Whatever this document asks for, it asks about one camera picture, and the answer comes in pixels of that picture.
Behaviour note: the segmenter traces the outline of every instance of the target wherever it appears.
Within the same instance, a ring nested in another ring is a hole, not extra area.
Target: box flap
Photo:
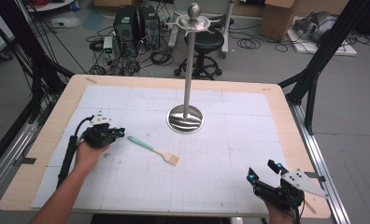
[[[285,7],[285,8],[292,7],[294,2],[295,0],[265,0],[265,3],[269,6]]]

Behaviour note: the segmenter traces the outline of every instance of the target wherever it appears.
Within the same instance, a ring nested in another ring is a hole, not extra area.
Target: metal ball
[[[191,18],[191,20],[196,21],[197,18],[199,18],[201,13],[202,12],[201,12],[200,7],[197,3],[191,3],[188,6],[188,16],[189,16],[189,18]]]

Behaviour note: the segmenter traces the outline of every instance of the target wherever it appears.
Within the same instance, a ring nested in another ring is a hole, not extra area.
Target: round metal base
[[[184,118],[184,105],[176,105],[167,113],[167,124],[177,133],[195,133],[202,128],[203,123],[202,112],[192,105],[189,105],[187,118]]]

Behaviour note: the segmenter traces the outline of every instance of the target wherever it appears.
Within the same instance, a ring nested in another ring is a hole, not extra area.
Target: metal pole
[[[193,53],[194,53],[194,41],[196,38],[195,32],[188,33],[188,59],[186,66],[186,80],[185,80],[185,97],[184,97],[184,114],[183,117],[187,118],[189,113],[189,98],[191,94],[191,82],[193,73]]]

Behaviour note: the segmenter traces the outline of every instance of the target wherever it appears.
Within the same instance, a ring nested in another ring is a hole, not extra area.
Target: person's arm
[[[294,224],[295,219],[293,216],[285,211],[281,211],[274,205],[268,202],[266,204],[267,211],[269,212],[269,224]]]
[[[93,148],[86,142],[81,142],[77,149],[74,169],[60,187],[50,196],[39,212],[36,213],[30,223],[66,223],[83,181],[95,164],[98,163],[101,153],[108,148],[109,146]]]

